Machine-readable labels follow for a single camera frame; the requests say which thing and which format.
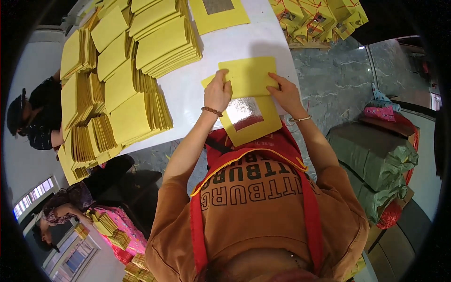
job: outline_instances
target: silver bangle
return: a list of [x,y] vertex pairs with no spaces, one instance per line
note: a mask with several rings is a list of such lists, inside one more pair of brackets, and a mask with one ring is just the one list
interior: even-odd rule
[[312,115],[309,115],[308,117],[305,117],[303,119],[294,119],[294,118],[291,117],[288,120],[291,121],[291,122],[298,122],[298,121],[301,121],[301,120],[309,120],[311,118],[312,118]]

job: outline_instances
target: woman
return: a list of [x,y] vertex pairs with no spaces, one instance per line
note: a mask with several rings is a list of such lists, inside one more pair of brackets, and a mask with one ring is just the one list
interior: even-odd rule
[[230,153],[207,146],[211,168],[191,201],[187,196],[207,136],[231,147],[223,129],[209,135],[230,101],[232,85],[223,83],[227,72],[218,71],[205,89],[207,111],[168,163],[146,247],[147,267],[158,281],[343,279],[361,256],[368,221],[334,151],[285,78],[269,74],[281,90],[267,89],[295,119],[317,183],[305,174],[299,148],[283,125]]
[[28,136],[30,146],[50,150],[64,143],[61,128],[60,70],[25,97],[25,89],[9,106],[7,125],[13,136]]
[[87,209],[94,201],[112,185],[117,184],[122,176],[134,164],[132,158],[123,155],[115,157],[106,163],[104,169],[99,169],[90,177],[70,186],[68,189],[59,190],[42,208],[42,217],[39,226],[33,229],[35,240],[52,244],[50,226],[64,224],[73,217],[77,217],[85,225],[91,224],[91,220],[85,215]]

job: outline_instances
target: orange t-shirt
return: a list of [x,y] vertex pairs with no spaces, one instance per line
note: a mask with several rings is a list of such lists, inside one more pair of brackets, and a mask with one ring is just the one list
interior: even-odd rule
[[[301,181],[287,164],[248,153],[210,178],[201,190],[209,260],[226,263],[254,248],[286,249],[310,266]],[[323,232],[321,276],[343,279],[364,249],[368,221],[340,167],[310,181]],[[186,187],[164,185],[146,247],[146,264],[157,281],[196,278]]]

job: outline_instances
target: black shirt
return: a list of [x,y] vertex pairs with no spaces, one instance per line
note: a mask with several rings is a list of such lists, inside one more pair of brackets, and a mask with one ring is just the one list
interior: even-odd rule
[[61,84],[50,77],[31,92],[32,109],[43,107],[28,126],[30,145],[38,150],[52,149],[52,130],[61,128]]

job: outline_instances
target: wooden bead bracelet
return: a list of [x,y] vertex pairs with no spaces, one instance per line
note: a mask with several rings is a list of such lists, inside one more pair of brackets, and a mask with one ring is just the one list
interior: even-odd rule
[[218,117],[222,117],[222,112],[214,110],[214,109],[212,109],[210,107],[202,107],[201,110],[202,111],[209,111],[209,112],[212,112],[213,114],[217,114]]

